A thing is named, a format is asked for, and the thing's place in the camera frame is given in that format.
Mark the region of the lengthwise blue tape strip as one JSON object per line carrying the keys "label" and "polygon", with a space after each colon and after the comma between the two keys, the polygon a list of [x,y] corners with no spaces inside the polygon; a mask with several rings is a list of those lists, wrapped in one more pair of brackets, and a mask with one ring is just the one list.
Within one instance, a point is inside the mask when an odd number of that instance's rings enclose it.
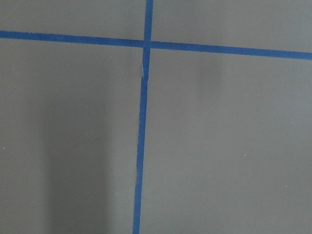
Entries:
{"label": "lengthwise blue tape strip", "polygon": [[138,118],[138,139],[137,139],[137,156],[136,156],[136,185],[134,194],[134,213],[133,213],[133,230],[132,233],[140,233],[140,216],[142,200],[142,183],[144,167],[144,148],[145,148],[145,131],[146,131],[146,113],[148,99],[148,82],[150,68],[150,51],[152,37],[153,21],[152,0],[146,1],[145,19],[144,19],[144,37],[142,51],[142,78],[140,86],[140,104]]}

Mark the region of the long crosswise blue tape strip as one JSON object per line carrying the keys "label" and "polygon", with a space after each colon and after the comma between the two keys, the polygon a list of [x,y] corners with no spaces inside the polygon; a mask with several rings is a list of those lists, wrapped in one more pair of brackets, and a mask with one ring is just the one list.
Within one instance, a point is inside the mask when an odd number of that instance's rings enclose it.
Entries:
{"label": "long crosswise blue tape strip", "polygon": [[[0,37],[2,39],[40,40],[40,41],[66,42],[66,43],[124,46],[124,47],[135,47],[135,48],[143,47],[143,41],[135,40],[135,39],[116,39],[116,38],[73,36],[73,35],[62,35],[62,34],[17,32],[17,31],[3,31],[3,30],[1,30],[0,32]],[[286,59],[302,59],[302,60],[312,59],[312,54],[309,52],[295,52],[295,51],[283,51],[283,50],[175,43],[175,42],[162,42],[162,41],[151,41],[150,48],[163,49],[163,50],[179,50],[179,51],[194,51],[194,52],[234,54],[234,55],[246,55],[246,56],[286,58]]]}

